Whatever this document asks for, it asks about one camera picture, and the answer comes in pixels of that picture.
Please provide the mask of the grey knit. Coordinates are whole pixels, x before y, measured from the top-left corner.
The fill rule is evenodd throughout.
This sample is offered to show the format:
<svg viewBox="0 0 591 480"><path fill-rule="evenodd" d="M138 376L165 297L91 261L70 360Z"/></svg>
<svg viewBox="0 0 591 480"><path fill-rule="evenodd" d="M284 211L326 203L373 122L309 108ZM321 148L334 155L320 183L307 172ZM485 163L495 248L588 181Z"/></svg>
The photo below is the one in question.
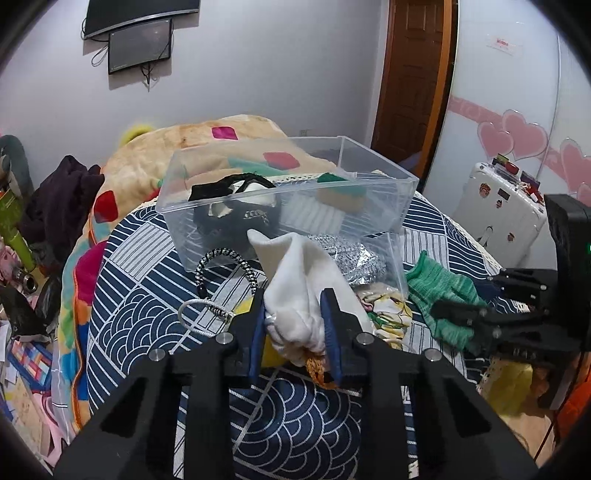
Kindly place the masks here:
<svg viewBox="0 0 591 480"><path fill-rule="evenodd" d="M356 287L384 281L386 260L360 241L328 234L308 235L332 257L349 285Z"/></svg>

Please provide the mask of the green cardboard box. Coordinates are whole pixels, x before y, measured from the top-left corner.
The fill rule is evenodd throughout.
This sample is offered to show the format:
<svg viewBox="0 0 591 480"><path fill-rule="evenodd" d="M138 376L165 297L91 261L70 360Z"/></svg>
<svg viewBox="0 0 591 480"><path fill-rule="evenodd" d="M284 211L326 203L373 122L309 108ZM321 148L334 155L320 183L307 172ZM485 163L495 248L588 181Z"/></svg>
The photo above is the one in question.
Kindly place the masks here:
<svg viewBox="0 0 591 480"><path fill-rule="evenodd" d="M9 188L1 191L0 214L1 237L4 243L18 255L27 272L33 271L36 264L31 250L18 230L18 223L22 216L21 203Z"/></svg>

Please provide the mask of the colourful patchwork blanket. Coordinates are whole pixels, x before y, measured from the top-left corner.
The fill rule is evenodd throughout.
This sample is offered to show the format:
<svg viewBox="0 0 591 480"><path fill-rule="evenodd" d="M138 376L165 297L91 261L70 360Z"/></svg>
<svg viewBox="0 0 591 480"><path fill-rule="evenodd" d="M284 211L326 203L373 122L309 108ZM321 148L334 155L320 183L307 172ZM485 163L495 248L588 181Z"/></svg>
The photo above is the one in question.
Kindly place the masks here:
<svg viewBox="0 0 591 480"><path fill-rule="evenodd" d="M74 433L90 419L87 336L91 314L106 306L104 300L96 302L94 297L109 235L126 215L155 201L174 151L215 140L284 137L286 133L276 123L256 115L174 125L119 147L101 168L105 181L62 274L56 347L59 366L52 375L52 401Z"/></svg>

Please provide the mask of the white suitcase with stickers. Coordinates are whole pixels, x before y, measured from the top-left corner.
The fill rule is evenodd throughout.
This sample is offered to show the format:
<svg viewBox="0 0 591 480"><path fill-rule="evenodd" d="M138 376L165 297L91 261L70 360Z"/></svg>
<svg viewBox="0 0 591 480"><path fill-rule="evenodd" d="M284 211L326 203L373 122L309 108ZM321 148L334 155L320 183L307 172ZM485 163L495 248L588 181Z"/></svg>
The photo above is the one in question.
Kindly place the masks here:
<svg viewBox="0 0 591 480"><path fill-rule="evenodd" d="M546 224L545 206L531 199L518 180L491 163L476 164L453 219L504 267L528 255Z"/></svg>

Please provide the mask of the white wardrobe with hearts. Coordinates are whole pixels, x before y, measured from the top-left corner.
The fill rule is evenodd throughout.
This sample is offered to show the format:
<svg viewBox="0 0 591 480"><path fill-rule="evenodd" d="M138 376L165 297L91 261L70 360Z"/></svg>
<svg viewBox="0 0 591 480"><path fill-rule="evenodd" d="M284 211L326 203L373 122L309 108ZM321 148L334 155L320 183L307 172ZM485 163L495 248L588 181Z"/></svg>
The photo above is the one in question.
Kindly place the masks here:
<svg viewBox="0 0 591 480"><path fill-rule="evenodd" d="M590 201L590 78L562 35L530 1L462 1L451 96L424 195L457 209L473 166L487 155L480 124L521 120L510 134L517 165L544 194Z"/></svg>

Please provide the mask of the grey plush toy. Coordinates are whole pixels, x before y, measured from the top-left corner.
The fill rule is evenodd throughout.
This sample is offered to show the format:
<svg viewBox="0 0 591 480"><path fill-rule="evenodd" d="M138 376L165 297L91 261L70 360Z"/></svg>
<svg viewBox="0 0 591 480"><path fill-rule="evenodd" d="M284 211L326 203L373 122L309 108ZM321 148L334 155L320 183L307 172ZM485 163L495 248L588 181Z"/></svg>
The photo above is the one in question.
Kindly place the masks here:
<svg viewBox="0 0 591 480"><path fill-rule="evenodd" d="M20 140L13 135L2 135L1 182L7 183L19 198L27 199L34 191L28 160Z"/></svg>

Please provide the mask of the small black wall monitor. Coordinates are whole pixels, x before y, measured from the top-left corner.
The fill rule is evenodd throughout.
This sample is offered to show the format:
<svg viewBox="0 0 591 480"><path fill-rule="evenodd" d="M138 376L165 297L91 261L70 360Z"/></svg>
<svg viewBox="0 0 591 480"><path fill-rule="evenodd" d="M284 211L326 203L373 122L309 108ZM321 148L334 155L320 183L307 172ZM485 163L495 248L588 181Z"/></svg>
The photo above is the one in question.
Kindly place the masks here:
<svg viewBox="0 0 591 480"><path fill-rule="evenodd" d="M108 74L168 60L171 55L171 39L170 18L137 23L110 32Z"/></svg>

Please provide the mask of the white drawstring pouch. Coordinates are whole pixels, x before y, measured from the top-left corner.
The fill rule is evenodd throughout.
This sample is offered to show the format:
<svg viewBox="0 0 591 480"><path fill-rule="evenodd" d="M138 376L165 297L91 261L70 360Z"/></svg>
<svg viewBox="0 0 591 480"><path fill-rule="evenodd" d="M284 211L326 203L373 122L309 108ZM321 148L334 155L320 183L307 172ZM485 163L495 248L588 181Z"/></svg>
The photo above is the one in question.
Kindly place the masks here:
<svg viewBox="0 0 591 480"><path fill-rule="evenodd" d="M249 230L247 238L266 274L266 331L281 357L298 367L308 353L325 355L322 290L335 291L339 308L356 316L361 329L374 326L335 261L317 243L297 233L269 238Z"/></svg>

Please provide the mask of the wall mounted black television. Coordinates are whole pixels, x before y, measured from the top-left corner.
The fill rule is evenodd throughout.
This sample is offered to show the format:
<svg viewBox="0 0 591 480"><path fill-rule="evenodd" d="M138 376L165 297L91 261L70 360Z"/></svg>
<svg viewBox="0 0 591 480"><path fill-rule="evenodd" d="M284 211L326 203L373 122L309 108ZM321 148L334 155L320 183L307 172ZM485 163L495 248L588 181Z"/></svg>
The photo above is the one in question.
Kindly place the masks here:
<svg viewBox="0 0 591 480"><path fill-rule="evenodd" d="M135 23L197 13L200 0L90 0L83 39Z"/></svg>

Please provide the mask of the navy white patterned tablecloth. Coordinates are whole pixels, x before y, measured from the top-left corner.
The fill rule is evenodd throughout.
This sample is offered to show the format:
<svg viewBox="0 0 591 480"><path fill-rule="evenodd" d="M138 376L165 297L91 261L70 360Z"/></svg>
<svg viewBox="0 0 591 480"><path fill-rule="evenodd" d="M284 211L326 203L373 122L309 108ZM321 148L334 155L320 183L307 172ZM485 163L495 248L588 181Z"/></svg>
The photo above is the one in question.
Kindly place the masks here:
<svg viewBox="0 0 591 480"><path fill-rule="evenodd" d="M467 236L426 198L415 194L404 220L403 265L406 272L425 250L454 274L483 280L498 271L477 251ZM287 238L287 253L294 250ZM230 433L235 447L237 479L353 479L360 446L360 393L325 390L291 360L305 360L307 353L325 348L320 292L304 294L301 260L304 241L288 253L280 269L280 284L264 294L266 333L270 354L279 360L264 360L259 380L246 389L231 389ZM280 264L284 256L280 250ZM245 274L233 264L205 270L208 291L224 307L252 299ZM134 364L149 351L162 348L170 353L190 351L223 330L222 320L202 305L187 306L183 315L196 331L177 320L177 308L195 296L194 274L184 271L173 247L164 218L155 206L136 207L110 233L95 287L87 342L86 376L91 413L96 413L126 377ZM398 346L410 353L442 348L445 356L469 382L478 384L490 361L467 350L435 339L419 307L410 299L405 315L413 323Z"/></svg>

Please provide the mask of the clear plastic storage box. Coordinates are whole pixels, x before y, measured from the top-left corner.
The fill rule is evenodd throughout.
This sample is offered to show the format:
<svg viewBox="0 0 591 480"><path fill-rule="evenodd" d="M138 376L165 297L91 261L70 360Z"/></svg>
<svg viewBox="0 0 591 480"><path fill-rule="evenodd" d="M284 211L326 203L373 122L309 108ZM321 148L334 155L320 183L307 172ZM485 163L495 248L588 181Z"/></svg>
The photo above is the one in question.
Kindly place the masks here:
<svg viewBox="0 0 591 480"><path fill-rule="evenodd" d="M294 232L360 241L387 263L384 281L404 290L399 236L418 179L348 137L215 140L173 153L156 203L184 269L192 273L206 250L190 202L191 186L230 174L256 173L276 185L281 201L276 238Z"/></svg>

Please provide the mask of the yellow tennis ball with cord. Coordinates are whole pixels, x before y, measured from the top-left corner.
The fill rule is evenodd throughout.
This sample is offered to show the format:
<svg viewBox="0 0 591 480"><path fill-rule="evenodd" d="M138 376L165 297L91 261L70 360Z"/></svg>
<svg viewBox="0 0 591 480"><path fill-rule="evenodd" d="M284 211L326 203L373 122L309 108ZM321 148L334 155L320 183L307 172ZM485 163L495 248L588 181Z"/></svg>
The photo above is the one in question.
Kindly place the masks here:
<svg viewBox="0 0 591 480"><path fill-rule="evenodd" d="M205 269L207 264L217 257L228 257L235 261L238 267L242 269L243 275L249 284L250 297L239 303L232 311L226 309L224 306L218 305L211 300L211 295L208 294L205 282ZM256 273L252 266L242 257L238 252L228 247L214 248L208 251L197 263L195 270L195 279L197 280L197 296L190 300L184 301L177 310L177 321L188 331L196 332L197 328L188 323L183 312L188 306L200 305L204 306L206 310L211 312L214 317L224 321L225 324L230 324L238 315L245 314L253 305L253 295L256 293L257 284Z"/></svg>

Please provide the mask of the black and white bag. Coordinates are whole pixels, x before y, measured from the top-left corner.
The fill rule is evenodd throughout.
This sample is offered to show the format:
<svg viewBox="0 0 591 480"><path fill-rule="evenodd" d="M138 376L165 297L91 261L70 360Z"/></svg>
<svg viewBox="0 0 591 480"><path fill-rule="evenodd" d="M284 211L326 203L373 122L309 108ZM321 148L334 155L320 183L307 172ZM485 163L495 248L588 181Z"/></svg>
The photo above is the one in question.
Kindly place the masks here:
<svg viewBox="0 0 591 480"><path fill-rule="evenodd" d="M220 180L191 186L190 202L204 201L193 209L202 247L231 248L245 255L250 250L247 232L276 236L281 201L276 185L256 173L230 174Z"/></svg>

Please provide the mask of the green knitted cloth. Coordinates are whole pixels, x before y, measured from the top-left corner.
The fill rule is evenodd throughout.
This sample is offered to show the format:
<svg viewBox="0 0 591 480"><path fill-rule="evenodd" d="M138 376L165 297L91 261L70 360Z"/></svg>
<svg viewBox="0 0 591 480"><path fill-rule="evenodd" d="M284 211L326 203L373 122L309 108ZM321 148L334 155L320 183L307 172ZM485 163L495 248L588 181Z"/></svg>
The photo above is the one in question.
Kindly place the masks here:
<svg viewBox="0 0 591 480"><path fill-rule="evenodd" d="M464 350L473 339L474 331L447 318L436 319L431 310L440 300L486 307L487 303L478 295L473 281L444 268L426 250L421 252L414 267L406 273L406 278L410 300L420 310L432 337L459 351Z"/></svg>

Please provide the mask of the floral patterned cloth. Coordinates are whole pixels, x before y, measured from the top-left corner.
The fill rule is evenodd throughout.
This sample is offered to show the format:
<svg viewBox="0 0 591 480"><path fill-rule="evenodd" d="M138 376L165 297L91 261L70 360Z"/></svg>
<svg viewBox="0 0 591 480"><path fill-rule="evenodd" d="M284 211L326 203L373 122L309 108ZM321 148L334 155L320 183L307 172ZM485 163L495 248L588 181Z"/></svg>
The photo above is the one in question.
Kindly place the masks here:
<svg viewBox="0 0 591 480"><path fill-rule="evenodd" d="M393 349L412 352L406 335L413 313L401 291L382 282L359 285L354 291L373 323L374 335Z"/></svg>

